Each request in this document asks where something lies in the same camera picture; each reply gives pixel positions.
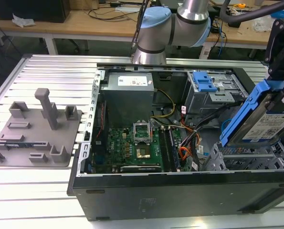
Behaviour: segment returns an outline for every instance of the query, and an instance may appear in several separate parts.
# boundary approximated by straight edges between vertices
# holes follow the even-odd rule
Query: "green motherboard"
[[[96,173],[111,173],[121,166],[160,166],[164,169],[160,148],[159,129],[153,128],[150,132],[152,142],[150,145],[134,143],[134,131],[132,128],[110,128],[107,138],[107,153],[100,163],[92,165]],[[181,143],[180,130],[172,130],[174,144],[178,150]],[[137,129],[136,137],[148,137],[146,129]],[[180,168],[180,171],[188,171],[188,167]]]

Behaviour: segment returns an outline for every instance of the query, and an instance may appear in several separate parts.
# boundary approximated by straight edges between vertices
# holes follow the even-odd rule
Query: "blue latch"
[[[193,80],[200,92],[216,92],[217,88],[213,85],[212,79],[206,72],[193,72]]]

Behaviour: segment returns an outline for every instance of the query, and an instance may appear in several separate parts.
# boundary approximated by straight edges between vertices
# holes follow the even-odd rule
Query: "aluminum extrusion table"
[[[49,88],[57,108],[76,104],[86,112],[97,63],[130,63],[126,57],[34,55],[22,59],[0,88],[0,130],[8,120],[13,101],[40,108],[34,98],[38,87]],[[256,83],[265,76],[260,62],[168,59],[168,64],[242,67]],[[74,150],[82,140],[85,114],[81,119]],[[0,228],[262,228],[284,229],[284,202],[259,215],[208,216],[89,222],[76,197],[66,194],[71,166],[55,169],[0,167]]]

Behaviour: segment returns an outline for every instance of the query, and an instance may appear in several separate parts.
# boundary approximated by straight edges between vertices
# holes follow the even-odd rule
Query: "black tube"
[[[226,23],[237,23],[260,18],[271,13],[284,10],[284,0],[270,6],[264,6],[260,9],[244,13],[236,16],[229,16],[226,14],[227,7],[231,0],[225,0],[220,11],[220,18]]]

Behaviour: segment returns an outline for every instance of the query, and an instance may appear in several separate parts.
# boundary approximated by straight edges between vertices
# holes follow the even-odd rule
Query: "open computer tower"
[[[89,221],[269,210],[284,201],[284,137],[219,138],[253,88],[241,68],[99,65],[68,194]]]

